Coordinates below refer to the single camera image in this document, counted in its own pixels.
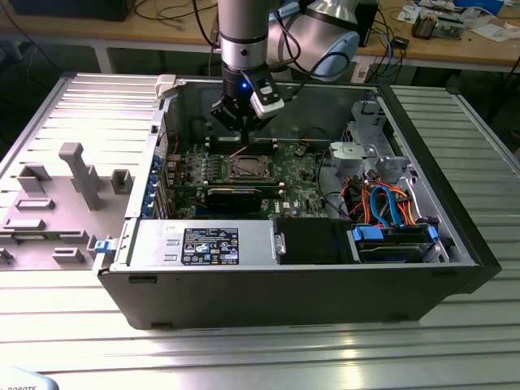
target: gray plastic part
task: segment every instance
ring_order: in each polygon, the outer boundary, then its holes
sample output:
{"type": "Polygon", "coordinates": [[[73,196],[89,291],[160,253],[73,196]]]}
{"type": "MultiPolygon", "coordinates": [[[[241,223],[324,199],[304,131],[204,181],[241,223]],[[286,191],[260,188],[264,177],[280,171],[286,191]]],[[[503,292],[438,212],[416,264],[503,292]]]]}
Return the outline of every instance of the gray plastic part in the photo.
{"type": "Polygon", "coordinates": [[[42,165],[37,164],[25,165],[16,179],[29,197],[41,197],[45,193],[45,190],[40,182],[51,180],[46,169],[42,165]]]}
{"type": "Polygon", "coordinates": [[[85,230],[81,232],[63,233],[59,235],[60,240],[66,244],[86,244],[89,242],[89,235],[85,230]]]}
{"type": "Polygon", "coordinates": [[[0,262],[4,264],[11,264],[11,260],[13,259],[13,255],[9,253],[9,251],[5,248],[0,248],[0,262]]]}
{"type": "Polygon", "coordinates": [[[93,260],[96,258],[96,252],[94,252],[94,246],[96,245],[96,241],[98,241],[98,239],[93,234],[92,236],[90,236],[89,242],[87,242],[87,253],[93,260]]]}
{"type": "Polygon", "coordinates": [[[89,209],[97,210],[102,204],[97,191],[99,178],[97,174],[95,175],[95,178],[91,176],[89,169],[81,157],[82,153],[83,146],[81,143],[63,142],[63,145],[58,152],[58,156],[71,168],[76,185],[80,189],[84,201],[87,203],[89,209]]]}
{"type": "Polygon", "coordinates": [[[18,241],[12,234],[2,234],[0,235],[0,245],[18,245],[18,241]]]}
{"type": "Polygon", "coordinates": [[[117,195],[129,195],[132,192],[133,180],[128,169],[114,169],[110,182],[117,195]]]}
{"type": "Polygon", "coordinates": [[[49,197],[19,199],[15,206],[18,210],[52,210],[54,209],[54,201],[49,197]]]}
{"type": "Polygon", "coordinates": [[[35,269],[85,269],[93,265],[95,253],[90,256],[85,252],[86,243],[68,244],[59,234],[85,231],[89,236],[104,240],[106,236],[119,236],[124,223],[124,213],[127,209],[129,195],[116,195],[112,188],[111,178],[100,178],[99,197],[102,200],[102,212],[90,211],[83,197],[78,194],[71,184],[69,176],[54,176],[52,180],[42,181],[45,195],[52,197],[55,204],[51,210],[19,210],[15,205],[18,200],[28,199],[23,189],[13,201],[6,213],[8,219],[43,219],[45,230],[23,233],[20,231],[0,230],[0,247],[6,248],[15,257],[10,266],[0,264],[0,271],[4,269],[35,270],[35,269]],[[79,247],[84,255],[85,262],[58,264],[53,258],[56,247],[79,247]]]}
{"type": "Polygon", "coordinates": [[[43,219],[7,219],[4,229],[12,230],[42,230],[46,226],[43,219]]]}
{"type": "Polygon", "coordinates": [[[81,263],[85,261],[78,248],[54,248],[52,258],[58,263],[81,263]]]}
{"type": "MultiPolygon", "coordinates": [[[[99,186],[101,185],[101,179],[99,179],[95,166],[87,165],[87,169],[89,170],[90,179],[95,184],[96,190],[99,190],[99,186]]],[[[81,192],[81,189],[78,187],[78,184],[76,184],[76,180],[73,177],[71,177],[71,183],[74,186],[74,189],[77,193],[81,192]]]]}

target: desk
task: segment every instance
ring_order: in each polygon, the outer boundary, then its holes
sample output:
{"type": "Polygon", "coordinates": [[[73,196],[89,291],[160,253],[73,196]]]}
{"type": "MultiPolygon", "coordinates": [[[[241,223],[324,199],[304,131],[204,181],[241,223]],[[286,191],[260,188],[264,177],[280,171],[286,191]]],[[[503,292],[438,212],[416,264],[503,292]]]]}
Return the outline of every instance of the desk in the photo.
{"type": "MultiPolygon", "coordinates": [[[[160,7],[180,0],[158,0],[160,7]]],[[[207,7],[210,0],[199,0],[199,7],[207,7]]],[[[417,67],[442,67],[453,69],[480,70],[490,72],[509,72],[520,54],[520,42],[508,40],[496,43],[471,31],[465,31],[460,41],[435,38],[430,41],[417,40],[411,37],[411,24],[398,22],[396,10],[405,4],[404,0],[381,0],[383,13],[389,26],[401,37],[410,39],[407,55],[403,63],[417,67]]],[[[18,16],[12,8],[11,15],[19,26],[32,39],[42,43],[64,44],[93,47],[101,72],[112,73],[108,48],[209,52],[209,46],[203,41],[193,15],[185,17],[183,30],[161,24],[155,20],[147,20],[135,13],[128,16],[125,22],[106,22],[94,19],[67,19],[44,16],[18,16]]],[[[175,13],[179,15],[192,10],[191,5],[179,7],[175,13]]],[[[148,1],[140,8],[141,13],[155,16],[154,2],[148,1]]],[[[201,12],[202,23],[206,31],[210,31],[216,9],[201,12]]],[[[520,19],[520,11],[502,11],[502,17],[520,19]]],[[[0,41],[25,41],[4,14],[0,14],[0,41]]],[[[364,81],[367,67],[378,56],[384,55],[384,48],[378,37],[373,34],[367,47],[360,48],[353,62],[357,63],[353,81],[364,81]]]]}

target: warning label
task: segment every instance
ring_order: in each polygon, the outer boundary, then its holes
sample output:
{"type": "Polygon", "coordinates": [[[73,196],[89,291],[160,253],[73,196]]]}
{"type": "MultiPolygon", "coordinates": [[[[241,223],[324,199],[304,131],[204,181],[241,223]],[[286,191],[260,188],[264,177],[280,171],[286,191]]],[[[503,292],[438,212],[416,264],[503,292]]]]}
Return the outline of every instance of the warning label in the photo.
{"type": "Polygon", "coordinates": [[[185,266],[238,264],[238,229],[185,229],[182,263],[185,266]]]}

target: blue drive bracket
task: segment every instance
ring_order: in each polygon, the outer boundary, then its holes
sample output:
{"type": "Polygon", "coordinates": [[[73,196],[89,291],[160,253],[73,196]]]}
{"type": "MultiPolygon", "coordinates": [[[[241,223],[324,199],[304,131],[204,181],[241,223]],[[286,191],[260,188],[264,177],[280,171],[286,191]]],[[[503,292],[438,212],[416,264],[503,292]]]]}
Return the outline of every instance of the blue drive bracket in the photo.
{"type": "Polygon", "coordinates": [[[356,226],[352,230],[354,241],[373,240],[382,241],[384,240],[383,231],[380,227],[376,226],[356,226]]]}

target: wire bundle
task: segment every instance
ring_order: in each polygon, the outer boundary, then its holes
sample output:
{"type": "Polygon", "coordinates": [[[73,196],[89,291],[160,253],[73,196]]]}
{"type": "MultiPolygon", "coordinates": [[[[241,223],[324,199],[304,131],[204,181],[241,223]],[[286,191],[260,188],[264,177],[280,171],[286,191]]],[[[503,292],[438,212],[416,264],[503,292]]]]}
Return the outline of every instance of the wire bundle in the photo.
{"type": "MultiPolygon", "coordinates": [[[[345,194],[349,186],[341,190],[339,198],[345,199],[345,194]]],[[[388,208],[394,225],[397,226],[413,226],[415,219],[412,213],[412,201],[406,193],[401,191],[398,187],[392,187],[390,184],[382,181],[371,181],[362,186],[360,192],[361,201],[350,210],[347,215],[352,215],[360,207],[363,208],[362,222],[370,224],[375,219],[378,223],[376,226],[389,228],[390,224],[384,219],[384,214],[388,208]],[[378,212],[376,198],[378,194],[386,196],[387,204],[378,212]]]]}
{"type": "Polygon", "coordinates": [[[383,22],[379,22],[378,20],[374,20],[374,26],[372,27],[371,31],[374,33],[379,34],[379,39],[381,37],[384,38],[384,41],[381,41],[381,45],[385,48],[384,56],[379,61],[379,64],[377,65],[376,69],[374,71],[369,70],[370,75],[368,76],[368,79],[366,79],[366,82],[370,82],[372,78],[374,78],[374,81],[377,81],[378,77],[383,77],[381,80],[381,84],[384,83],[388,77],[396,75],[396,78],[399,78],[399,75],[401,73],[402,65],[403,65],[403,58],[406,57],[406,49],[403,51],[401,48],[397,48],[400,53],[399,60],[392,65],[392,59],[395,58],[394,53],[394,47],[392,47],[392,41],[395,38],[395,34],[393,30],[388,26],[387,20],[385,19],[383,12],[381,10],[377,10],[378,13],[381,15],[381,19],[383,22]],[[381,66],[383,65],[383,61],[385,58],[388,58],[386,67],[384,67],[381,71],[379,70],[381,66]]]}

